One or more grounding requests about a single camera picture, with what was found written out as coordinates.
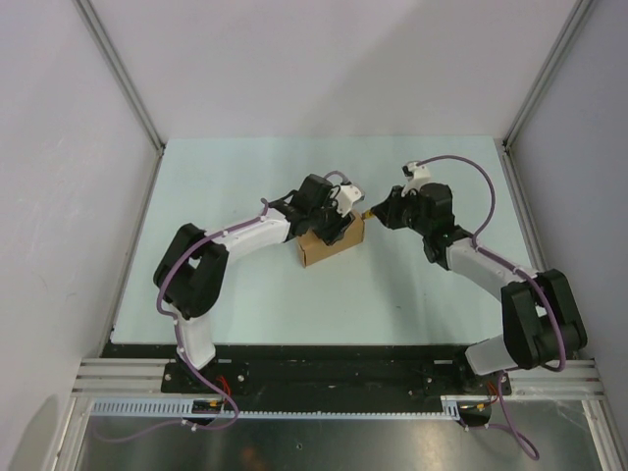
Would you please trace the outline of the brown cardboard express box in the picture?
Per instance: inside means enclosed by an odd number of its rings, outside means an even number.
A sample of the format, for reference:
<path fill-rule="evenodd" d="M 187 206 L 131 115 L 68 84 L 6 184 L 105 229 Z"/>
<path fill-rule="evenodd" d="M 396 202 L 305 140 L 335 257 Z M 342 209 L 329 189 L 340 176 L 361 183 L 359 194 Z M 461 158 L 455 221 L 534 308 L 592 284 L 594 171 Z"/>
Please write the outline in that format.
<path fill-rule="evenodd" d="M 332 245 L 327 245 L 312 231 L 308 231 L 305 235 L 296 238 L 298 259 L 303 268 L 336 256 L 363 242 L 365 223 L 357 211 L 353 211 L 351 216 L 353 221 L 344 232 L 342 239 Z"/>

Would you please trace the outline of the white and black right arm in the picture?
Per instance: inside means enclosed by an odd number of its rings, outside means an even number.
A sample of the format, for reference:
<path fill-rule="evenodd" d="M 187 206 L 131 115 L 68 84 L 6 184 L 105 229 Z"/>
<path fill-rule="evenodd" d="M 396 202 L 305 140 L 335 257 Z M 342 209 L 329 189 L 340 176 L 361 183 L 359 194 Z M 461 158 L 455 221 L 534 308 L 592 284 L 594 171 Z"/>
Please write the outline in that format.
<path fill-rule="evenodd" d="M 468 346 L 452 369 L 454 385 L 476 393 L 489 374 L 513 369 L 564 368 L 569 354 L 588 343 L 567 277 L 552 269 L 523 268 L 481 246 L 456 224 L 450 188 L 397 185 L 369 213 L 390 230 L 409 229 L 423 239 L 429 262 L 466 278 L 501 305 L 502 333 Z"/>

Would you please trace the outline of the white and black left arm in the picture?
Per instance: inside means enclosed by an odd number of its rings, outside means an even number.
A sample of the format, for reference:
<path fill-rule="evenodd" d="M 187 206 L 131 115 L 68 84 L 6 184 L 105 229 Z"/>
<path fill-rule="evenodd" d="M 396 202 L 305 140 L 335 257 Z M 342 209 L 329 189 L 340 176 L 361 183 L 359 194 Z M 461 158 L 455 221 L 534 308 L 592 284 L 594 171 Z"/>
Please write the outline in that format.
<path fill-rule="evenodd" d="M 189 223 L 173 237 L 153 275 L 157 311 L 172 319 L 178 356 L 185 362 L 183 381 L 194 391 L 210 390 L 217 369 L 210 363 L 216 347 L 209 334 L 209 311 L 217 302 L 228 266 L 259 249 L 288 242 L 309 232 L 328 246 L 344 238 L 356 220 L 361 188 L 342 177 L 308 175 L 300 188 L 262 201 L 261 212 L 213 234 Z"/>

